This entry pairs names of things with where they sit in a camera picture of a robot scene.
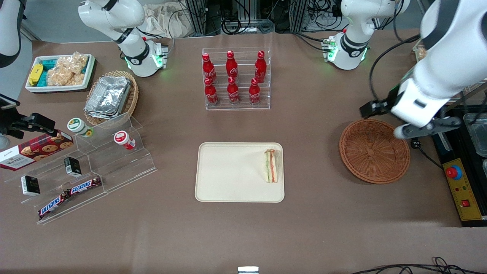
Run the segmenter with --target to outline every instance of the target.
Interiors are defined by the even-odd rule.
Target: white jar with green lid
[[[68,129],[84,138],[89,138],[93,135],[93,128],[87,126],[83,120],[77,117],[69,120]]]

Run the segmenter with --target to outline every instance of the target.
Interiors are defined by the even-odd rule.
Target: table surface
[[[142,138],[158,171],[44,226],[36,225],[32,207],[20,205],[17,188],[3,184],[0,272],[225,274],[257,265],[263,274],[345,274],[428,264],[432,256],[486,271],[487,229],[459,227],[442,171],[419,151],[411,151],[404,177],[388,185],[364,183],[340,159],[341,132],[360,119],[359,107],[372,98],[369,69],[395,43],[392,32],[377,31],[361,65],[342,71],[292,35],[178,39],[167,69],[136,78],[134,117],[144,126]],[[202,48],[257,45],[272,51],[271,110],[207,112]],[[378,64],[380,96],[414,65],[412,46],[395,49]],[[96,57],[95,79],[127,70],[113,42],[33,43],[34,57],[74,51]],[[19,111],[39,112],[66,130],[70,118],[83,117],[86,95],[22,90]],[[378,119],[399,125],[390,116]],[[284,200],[198,202],[194,186],[203,142],[280,143]],[[429,138],[423,146],[437,159]]]

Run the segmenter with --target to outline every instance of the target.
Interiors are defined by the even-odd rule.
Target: aluminum foil container
[[[127,100],[130,85],[130,80],[125,77],[102,77],[93,89],[84,110],[92,117],[103,119],[119,115]]]

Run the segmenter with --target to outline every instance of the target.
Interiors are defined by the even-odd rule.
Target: red cookie box
[[[18,170],[49,155],[69,148],[74,144],[71,136],[60,130],[57,131],[58,134],[56,137],[43,134],[28,142],[3,151],[0,155],[0,167]]]

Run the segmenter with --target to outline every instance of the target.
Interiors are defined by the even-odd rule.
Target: bread basket
[[[340,137],[340,156],[358,178],[373,184],[399,180],[408,170],[409,146],[394,127],[375,119],[351,123]]]
[[[123,114],[123,113],[129,113],[130,115],[132,115],[133,114],[133,111],[135,110],[135,106],[137,104],[137,100],[139,98],[139,88],[138,88],[137,82],[135,82],[135,79],[133,78],[133,76],[131,74],[129,74],[128,72],[118,71],[118,70],[117,71],[108,72],[104,76],[114,76],[114,77],[123,76],[123,77],[125,77],[127,79],[130,79],[130,81],[132,82],[132,85],[130,86],[129,95],[127,96],[127,100],[125,101],[125,105],[123,107],[123,110],[122,110],[122,113],[121,114]],[[100,79],[102,77],[100,77],[98,80],[96,80],[96,82],[91,87],[90,92],[88,93],[88,97],[86,98],[86,102],[88,102],[88,100],[90,99],[90,97],[91,97],[91,95],[93,93],[93,90],[94,90],[96,84],[98,84],[98,82],[100,81]],[[99,125],[99,124],[107,121],[107,119],[91,117],[86,112],[85,112],[85,117],[86,117],[86,120],[90,124],[92,124],[94,126]]]

